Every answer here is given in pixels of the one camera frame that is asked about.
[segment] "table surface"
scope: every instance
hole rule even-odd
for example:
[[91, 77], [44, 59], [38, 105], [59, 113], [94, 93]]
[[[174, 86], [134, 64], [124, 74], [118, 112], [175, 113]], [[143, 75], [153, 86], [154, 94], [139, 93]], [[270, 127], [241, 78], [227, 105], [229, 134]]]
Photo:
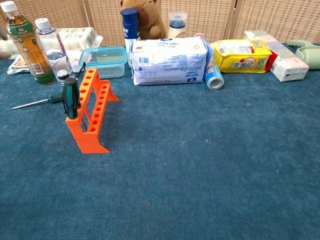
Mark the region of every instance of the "table surface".
[[[111, 79], [100, 142], [81, 154], [61, 91], [0, 62], [1, 239], [320, 239], [320, 72], [134, 86]], [[94, 105], [91, 96], [89, 108]]]

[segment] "plastic bottle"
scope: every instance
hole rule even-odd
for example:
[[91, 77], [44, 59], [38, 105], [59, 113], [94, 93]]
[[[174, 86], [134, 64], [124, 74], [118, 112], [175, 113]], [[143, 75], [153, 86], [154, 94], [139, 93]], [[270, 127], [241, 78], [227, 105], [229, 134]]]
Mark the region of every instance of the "plastic bottle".
[[56, 80], [55, 75], [38, 44], [32, 23], [18, 13], [18, 8], [13, 1], [4, 1], [0, 4], [7, 16], [6, 29], [36, 82], [41, 85], [53, 83]]
[[125, 8], [121, 10], [123, 21], [124, 41], [126, 48], [126, 55], [130, 68], [132, 67], [130, 60], [130, 47], [134, 39], [140, 40], [140, 29], [138, 20], [138, 10], [135, 8]]
[[168, 38], [185, 38], [186, 23], [188, 13], [185, 11], [176, 11], [169, 14], [170, 28], [168, 32]]
[[66, 76], [70, 78], [75, 78], [76, 76], [59, 33], [55, 28], [51, 27], [47, 18], [38, 18], [34, 22], [37, 27], [35, 33], [50, 62], [55, 78], [64, 86]]

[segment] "screwdriver handle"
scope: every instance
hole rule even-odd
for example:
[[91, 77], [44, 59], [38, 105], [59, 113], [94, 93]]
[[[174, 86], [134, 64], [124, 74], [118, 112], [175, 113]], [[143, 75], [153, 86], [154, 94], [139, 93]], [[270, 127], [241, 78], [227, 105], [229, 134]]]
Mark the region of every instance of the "screwdriver handle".
[[48, 101], [51, 104], [62, 101], [62, 91], [49, 94]]

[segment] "teddy bear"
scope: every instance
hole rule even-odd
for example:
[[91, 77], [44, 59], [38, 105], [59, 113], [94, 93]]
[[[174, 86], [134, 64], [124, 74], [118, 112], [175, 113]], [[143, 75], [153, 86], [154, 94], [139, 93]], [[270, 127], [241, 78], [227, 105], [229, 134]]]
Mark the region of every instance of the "teddy bear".
[[146, 39], [165, 39], [166, 29], [156, 6], [157, 0], [121, 0], [122, 9], [138, 10], [140, 36]]

